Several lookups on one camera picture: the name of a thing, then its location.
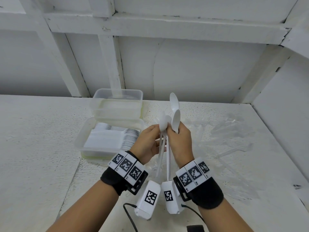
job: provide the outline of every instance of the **cable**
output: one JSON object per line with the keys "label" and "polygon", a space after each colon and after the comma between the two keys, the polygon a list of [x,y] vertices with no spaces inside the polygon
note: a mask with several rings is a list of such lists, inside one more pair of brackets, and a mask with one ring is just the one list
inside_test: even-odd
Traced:
{"label": "cable", "polygon": [[187,205],[184,205],[184,204],[182,204],[181,206],[182,206],[183,208],[188,208],[188,209],[194,211],[194,212],[202,219],[202,221],[205,223],[205,221],[204,221],[204,219],[202,218],[202,216],[201,216],[200,214],[198,214],[198,212],[195,211],[193,208],[191,208],[191,207],[189,207],[189,206],[187,206]]}
{"label": "cable", "polygon": [[135,226],[134,221],[132,220],[130,214],[128,213],[128,211],[127,211],[127,209],[126,209],[126,207],[125,207],[126,205],[129,205],[129,206],[134,207],[134,208],[137,208],[137,206],[134,205],[134,204],[131,204],[131,203],[124,203],[124,204],[123,204],[123,208],[124,208],[126,214],[128,215],[128,218],[130,219],[130,221],[131,221],[131,223],[132,223],[132,225],[133,225],[133,227],[134,227],[135,232],[138,232],[138,230],[137,230],[137,228],[136,228],[136,226]]}

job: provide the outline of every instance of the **table surface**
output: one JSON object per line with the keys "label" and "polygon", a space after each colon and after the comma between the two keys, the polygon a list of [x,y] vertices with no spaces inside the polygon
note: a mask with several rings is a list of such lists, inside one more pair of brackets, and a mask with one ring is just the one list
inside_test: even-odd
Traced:
{"label": "table surface", "polygon": [[[45,231],[106,169],[104,164],[90,164],[81,159],[73,147],[85,120],[92,116],[89,101],[88,98],[0,95],[1,232]],[[153,124],[162,110],[169,110],[169,102],[144,101],[145,124]],[[224,167],[214,166],[222,171],[215,179],[218,177],[220,186],[227,192],[226,199],[255,232],[308,231],[309,214],[293,186],[307,187],[308,182],[251,105],[180,102],[180,110],[182,119],[191,121],[204,117],[220,120],[227,113],[243,117],[253,129],[245,138],[253,143],[253,148],[224,157],[238,178],[225,176]],[[201,141],[209,140],[210,129],[211,126],[205,127]],[[211,165],[216,165],[211,152],[229,149],[224,145],[199,148]],[[241,196],[244,182],[250,184],[254,194],[247,193],[246,197],[237,199],[235,196]],[[136,196],[124,192],[100,231],[133,231],[122,204],[136,203],[136,200]],[[187,225],[202,224],[194,213],[185,210],[180,215],[169,215],[161,200],[150,221],[137,218],[131,209],[129,212],[140,231],[145,228],[186,231]]]}

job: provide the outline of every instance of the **plastic storage box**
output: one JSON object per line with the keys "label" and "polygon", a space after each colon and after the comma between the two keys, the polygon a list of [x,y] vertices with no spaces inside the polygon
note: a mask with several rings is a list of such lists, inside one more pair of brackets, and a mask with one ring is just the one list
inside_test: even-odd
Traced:
{"label": "plastic storage box", "polygon": [[86,120],[74,143],[81,156],[89,162],[106,163],[110,161],[120,149],[84,147],[91,130],[98,122],[144,130],[144,121],[140,119],[142,102],[143,92],[141,90],[98,89],[90,102],[90,109],[94,117]]}

